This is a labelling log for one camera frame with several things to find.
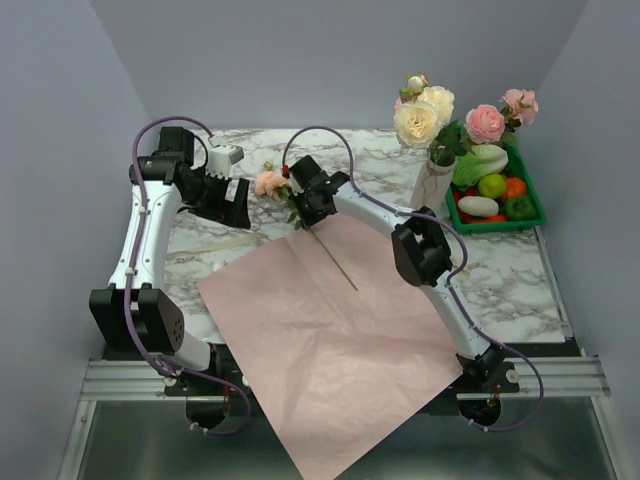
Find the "pink rose stem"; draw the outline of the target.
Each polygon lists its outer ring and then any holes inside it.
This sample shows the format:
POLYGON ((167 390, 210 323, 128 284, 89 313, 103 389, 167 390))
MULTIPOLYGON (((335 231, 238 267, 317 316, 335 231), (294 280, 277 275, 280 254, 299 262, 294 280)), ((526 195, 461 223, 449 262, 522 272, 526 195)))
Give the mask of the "pink rose stem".
MULTIPOLYGON (((420 77, 428 86, 438 86, 430 84, 423 74, 407 76, 406 86, 411 77, 420 77)), ((509 89, 501 96, 501 102, 501 107, 492 104, 478 105, 470 109, 461 120, 456 119, 453 112, 452 119, 458 120, 466 130, 472 147, 512 142, 515 132, 532 124, 539 112, 537 93, 534 90, 509 89)))

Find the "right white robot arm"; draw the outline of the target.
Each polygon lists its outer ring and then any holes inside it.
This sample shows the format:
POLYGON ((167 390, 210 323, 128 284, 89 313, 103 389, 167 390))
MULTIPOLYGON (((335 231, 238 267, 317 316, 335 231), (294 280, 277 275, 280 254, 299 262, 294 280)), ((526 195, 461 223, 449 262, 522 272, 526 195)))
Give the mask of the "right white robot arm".
POLYGON ((391 240, 398 274, 427 296, 454 340, 462 384, 474 392, 493 384, 504 352, 483 332, 452 277, 444 223, 426 207, 410 211, 367 197, 349 175, 328 175, 309 155, 286 166, 284 173, 292 181, 292 201, 305 228, 340 213, 391 240))

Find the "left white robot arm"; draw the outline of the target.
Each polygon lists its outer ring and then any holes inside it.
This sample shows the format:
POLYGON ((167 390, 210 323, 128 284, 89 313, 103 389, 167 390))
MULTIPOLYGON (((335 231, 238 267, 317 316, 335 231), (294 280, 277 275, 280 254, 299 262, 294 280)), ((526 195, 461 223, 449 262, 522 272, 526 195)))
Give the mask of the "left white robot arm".
POLYGON ((132 209, 124 245, 107 286, 91 291, 89 308, 109 349, 138 353, 164 376, 187 368, 188 384, 209 395, 220 387, 222 372, 211 363, 211 345, 188 333, 182 311, 165 293, 165 260, 180 210, 250 229, 249 181, 239 180, 234 197, 227 197, 230 170, 244 152, 178 124, 160 127, 151 154, 132 149, 132 209))

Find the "peach rose stem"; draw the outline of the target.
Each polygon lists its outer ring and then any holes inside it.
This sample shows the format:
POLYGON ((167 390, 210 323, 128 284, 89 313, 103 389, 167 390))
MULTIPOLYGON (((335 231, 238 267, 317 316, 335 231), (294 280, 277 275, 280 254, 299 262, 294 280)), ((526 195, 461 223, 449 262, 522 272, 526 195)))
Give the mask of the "peach rose stem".
MULTIPOLYGON (((257 196, 269 197, 274 200, 283 201, 291 210, 288 223, 294 224, 294 229, 302 229, 302 219, 297 207, 294 205, 292 196, 293 189, 291 181, 284 176, 284 172, 278 172, 271 162, 263 163, 263 172, 260 173, 255 180, 255 193, 257 196)), ((325 254, 329 257, 334 266, 338 269, 344 279, 348 282, 351 288, 358 292, 359 289, 350 278, 346 270, 340 265, 335 256, 327 248, 325 243, 320 239, 317 233, 310 227, 305 227, 305 230, 310 232, 310 235, 316 240, 316 242, 322 247, 325 254)))

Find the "purple wrapping paper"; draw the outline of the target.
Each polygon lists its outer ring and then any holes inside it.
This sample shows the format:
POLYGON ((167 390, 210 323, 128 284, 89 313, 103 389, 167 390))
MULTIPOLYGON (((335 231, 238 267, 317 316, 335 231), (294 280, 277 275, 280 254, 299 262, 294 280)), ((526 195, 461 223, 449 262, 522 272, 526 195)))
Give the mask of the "purple wrapping paper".
POLYGON ((306 479, 337 477, 461 373, 389 239, 345 215, 252 250, 198 290, 306 479))

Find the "beige ribbon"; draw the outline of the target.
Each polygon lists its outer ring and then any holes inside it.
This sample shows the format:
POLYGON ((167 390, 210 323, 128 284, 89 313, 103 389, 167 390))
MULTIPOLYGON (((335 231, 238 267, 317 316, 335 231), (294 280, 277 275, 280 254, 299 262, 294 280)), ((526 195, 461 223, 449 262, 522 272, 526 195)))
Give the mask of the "beige ribbon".
MULTIPOLYGON (((306 244, 311 240, 319 246, 326 246, 339 261, 362 263, 376 260, 388 271, 396 271, 391 239, 364 224, 347 222, 344 225, 327 224, 313 231, 290 231, 275 242, 288 242, 298 256, 305 257, 306 244)), ((167 254, 164 283, 170 288, 192 284, 254 249, 271 243, 263 234, 245 233, 233 238, 207 240, 200 246, 176 245, 167 254)))

